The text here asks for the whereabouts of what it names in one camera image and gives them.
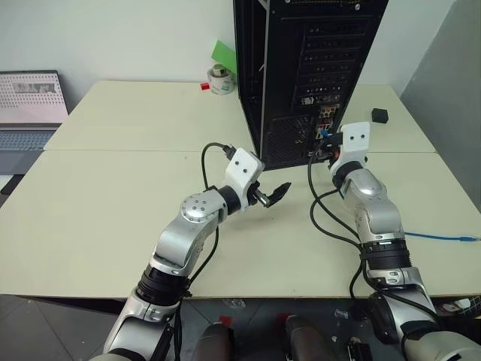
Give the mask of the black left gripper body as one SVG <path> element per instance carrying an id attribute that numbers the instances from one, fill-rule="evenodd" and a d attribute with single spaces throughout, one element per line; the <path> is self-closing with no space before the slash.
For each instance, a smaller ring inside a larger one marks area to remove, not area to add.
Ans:
<path id="1" fill-rule="evenodd" d="M 249 205 L 254 206 L 260 202 L 265 208 L 269 208 L 272 204 L 271 198 L 264 194 L 260 189 L 260 183 L 255 181 L 249 187 Z"/>

